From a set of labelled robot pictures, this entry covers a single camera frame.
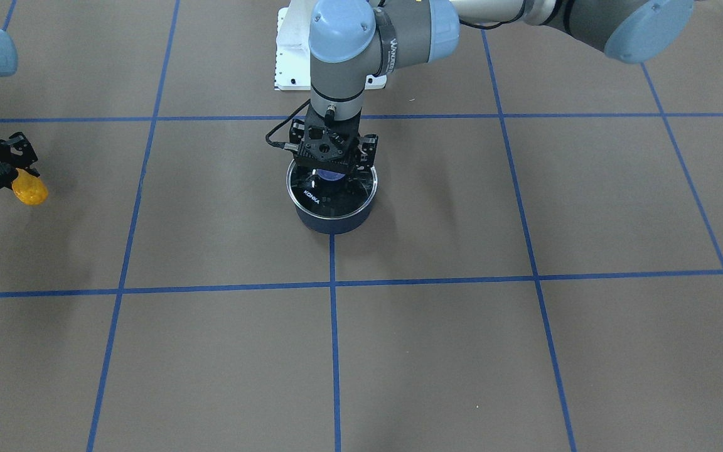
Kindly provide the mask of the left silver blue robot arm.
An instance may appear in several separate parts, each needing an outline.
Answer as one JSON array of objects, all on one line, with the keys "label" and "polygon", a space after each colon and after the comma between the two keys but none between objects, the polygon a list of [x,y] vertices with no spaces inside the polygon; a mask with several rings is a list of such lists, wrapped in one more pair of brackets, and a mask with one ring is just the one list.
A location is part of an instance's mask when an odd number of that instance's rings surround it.
[{"label": "left silver blue robot arm", "polygon": [[626,64],[660,54],[685,29],[692,1],[293,1],[278,44],[303,41],[310,98],[305,120],[290,117],[294,163],[350,174],[371,167],[376,135],[358,128],[365,84],[456,51],[463,26],[549,26]]}]

